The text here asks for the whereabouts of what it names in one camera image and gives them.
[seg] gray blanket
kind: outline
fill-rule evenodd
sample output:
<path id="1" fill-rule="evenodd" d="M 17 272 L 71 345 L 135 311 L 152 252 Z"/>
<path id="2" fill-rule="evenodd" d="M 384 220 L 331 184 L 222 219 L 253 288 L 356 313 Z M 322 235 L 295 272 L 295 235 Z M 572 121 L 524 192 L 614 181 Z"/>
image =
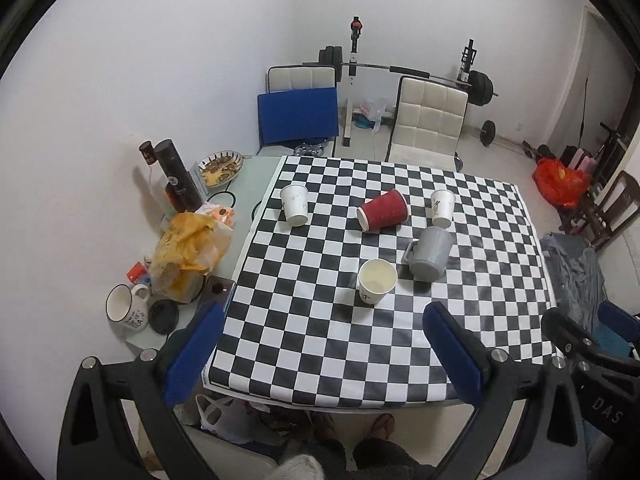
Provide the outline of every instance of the gray blanket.
<path id="1" fill-rule="evenodd" d="M 607 299 L 595 250 L 584 238 L 561 233 L 546 235 L 540 246 L 558 308 L 593 334 L 598 326 L 595 313 Z"/>

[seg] food in bowl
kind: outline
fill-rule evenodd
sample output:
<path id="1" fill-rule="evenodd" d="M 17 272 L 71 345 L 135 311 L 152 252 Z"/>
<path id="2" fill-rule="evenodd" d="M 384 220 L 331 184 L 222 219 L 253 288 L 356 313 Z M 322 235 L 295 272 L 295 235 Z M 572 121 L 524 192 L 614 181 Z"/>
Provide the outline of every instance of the food in bowl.
<path id="1" fill-rule="evenodd" d="M 207 163 L 202 170 L 202 177 L 207 186 L 213 187 L 231 179 L 238 171 L 238 160 L 233 155 L 223 155 Z"/>

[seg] blue cloth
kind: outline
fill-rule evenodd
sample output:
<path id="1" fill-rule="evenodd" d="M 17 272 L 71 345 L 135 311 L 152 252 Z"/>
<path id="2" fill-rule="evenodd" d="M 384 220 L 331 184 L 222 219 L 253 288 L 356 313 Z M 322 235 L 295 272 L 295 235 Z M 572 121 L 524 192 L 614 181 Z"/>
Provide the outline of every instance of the blue cloth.
<path id="1" fill-rule="evenodd" d="M 258 95 L 260 145 L 338 136 L 335 88 L 289 90 Z"/>

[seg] checkered tablecloth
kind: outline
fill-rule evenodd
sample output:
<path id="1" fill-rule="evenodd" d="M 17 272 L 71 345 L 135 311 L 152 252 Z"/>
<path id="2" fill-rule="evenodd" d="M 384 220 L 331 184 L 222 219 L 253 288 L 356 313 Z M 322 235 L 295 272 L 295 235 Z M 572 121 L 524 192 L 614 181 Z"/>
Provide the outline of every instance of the checkered tablecloth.
<path id="1" fill-rule="evenodd" d="M 291 228 L 280 190 L 309 191 L 308 225 Z M 392 188 L 411 208 L 407 222 L 363 233 L 356 208 Z M 445 275 L 414 281 L 400 264 L 407 244 L 431 225 L 435 189 L 456 195 L 454 244 Z M 511 184 L 404 164 L 289 156 L 239 267 L 225 329 L 205 386 L 290 404 L 382 408 L 455 399 L 422 332 L 422 313 L 441 301 L 464 328 L 516 360 L 552 353 L 540 317 L 549 294 L 535 231 Z M 396 288 L 374 308 L 356 291 L 370 258 L 398 265 Z"/>

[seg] leg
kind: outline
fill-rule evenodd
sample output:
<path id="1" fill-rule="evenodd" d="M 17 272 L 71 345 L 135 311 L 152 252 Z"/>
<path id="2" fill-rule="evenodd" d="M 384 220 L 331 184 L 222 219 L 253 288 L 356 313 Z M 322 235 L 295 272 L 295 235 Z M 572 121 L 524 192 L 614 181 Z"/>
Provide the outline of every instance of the leg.
<path id="1" fill-rule="evenodd" d="M 307 442 L 302 453 L 313 456 L 324 470 L 326 478 L 340 479 L 347 474 L 347 457 L 344 446 L 338 440 L 334 420 L 328 413 L 312 413 L 317 443 Z"/>
<path id="2" fill-rule="evenodd" d="M 402 449 L 398 444 L 389 442 L 388 438 L 395 430 L 392 415 L 380 415 L 373 423 L 369 437 L 359 443 L 353 450 L 353 459 L 358 469 L 405 465 L 418 473 L 421 478 L 428 478 L 435 468 L 422 465 Z"/>

